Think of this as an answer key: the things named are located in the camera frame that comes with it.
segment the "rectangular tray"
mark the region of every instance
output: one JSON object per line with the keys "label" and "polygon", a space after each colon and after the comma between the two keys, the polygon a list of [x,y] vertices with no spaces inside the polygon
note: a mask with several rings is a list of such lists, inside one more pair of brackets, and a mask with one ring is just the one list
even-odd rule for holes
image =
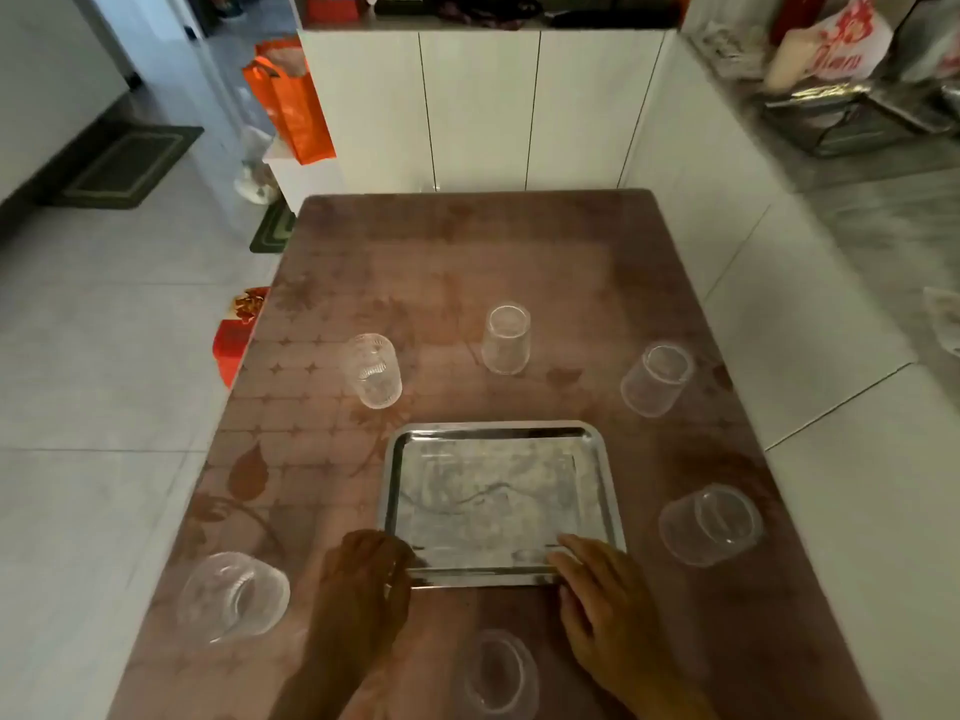
{"label": "rectangular tray", "polygon": [[603,437],[582,421],[408,424],[377,525],[413,546],[417,588],[553,583],[558,533],[625,549]]}

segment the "bag handle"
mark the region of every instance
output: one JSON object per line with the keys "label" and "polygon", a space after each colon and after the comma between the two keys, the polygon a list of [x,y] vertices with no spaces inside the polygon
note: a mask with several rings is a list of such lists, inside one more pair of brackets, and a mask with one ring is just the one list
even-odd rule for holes
{"label": "bag handle", "polygon": [[287,71],[283,70],[277,63],[268,58],[266,55],[258,55],[252,60],[251,65],[259,65],[262,68],[266,68],[268,71],[276,73],[283,79],[290,78],[290,75],[287,73]]}

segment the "floor mat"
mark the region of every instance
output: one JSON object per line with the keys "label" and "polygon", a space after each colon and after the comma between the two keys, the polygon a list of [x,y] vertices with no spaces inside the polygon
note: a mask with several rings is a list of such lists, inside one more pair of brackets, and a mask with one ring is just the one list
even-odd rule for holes
{"label": "floor mat", "polygon": [[253,235],[249,244],[251,253],[282,253],[287,247],[290,235],[293,234],[297,215],[290,211],[290,207],[283,197],[267,208],[267,214]]}
{"label": "floor mat", "polygon": [[46,204],[134,209],[203,132],[199,126],[131,123],[109,146],[91,152],[89,162]]}

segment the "clear plastic cup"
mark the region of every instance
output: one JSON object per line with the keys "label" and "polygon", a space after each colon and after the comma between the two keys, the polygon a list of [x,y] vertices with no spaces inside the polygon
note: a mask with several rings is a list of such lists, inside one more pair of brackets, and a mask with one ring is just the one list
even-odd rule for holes
{"label": "clear plastic cup", "polygon": [[243,553],[215,553],[186,580],[176,621],[198,642],[254,637],[273,629],[289,601],[282,571]]}
{"label": "clear plastic cup", "polygon": [[500,303],[486,314],[483,363],[494,374],[519,374],[530,360],[530,313],[517,303]]}
{"label": "clear plastic cup", "polygon": [[642,417],[662,417],[697,371],[690,352],[659,340],[651,343],[620,381],[620,396]]}
{"label": "clear plastic cup", "polygon": [[757,545],[763,518],[743,492],[714,483],[663,508],[659,532],[677,559],[688,566],[708,567]]}
{"label": "clear plastic cup", "polygon": [[533,720],[540,708],[537,664],[526,645],[509,631],[480,631],[462,666],[466,717]]}
{"label": "clear plastic cup", "polygon": [[370,409],[385,409],[403,394],[397,351],[386,336],[363,333],[347,341],[342,370],[346,383]]}

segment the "tabletop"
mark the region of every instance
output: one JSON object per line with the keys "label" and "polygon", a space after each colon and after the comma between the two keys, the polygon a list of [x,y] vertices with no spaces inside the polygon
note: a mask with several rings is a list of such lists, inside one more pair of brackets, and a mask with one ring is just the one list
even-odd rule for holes
{"label": "tabletop", "polygon": [[[488,310],[518,302],[533,345],[521,374],[479,359]],[[385,410],[352,395],[344,341],[394,343],[403,393]],[[619,381],[650,342],[695,354],[665,416],[629,410]],[[384,452],[406,423],[581,420],[599,429],[630,555],[678,663],[730,720],[866,720],[873,705],[757,446],[647,191],[311,197],[273,281],[196,490],[144,617],[110,720],[264,720],[298,669],[324,553],[374,527]],[[737,486],[766,534],[712,568],[662,544],[666,503]],[[196,561],[241,551],[290,579],[286,614],[255,638],[191,646],[174,606]],[[451,661],[479,629],[520,638],[541,718],[625,711],[577,666],[556,590],[416,591],[389,661],[343,717],[454,716]]]}

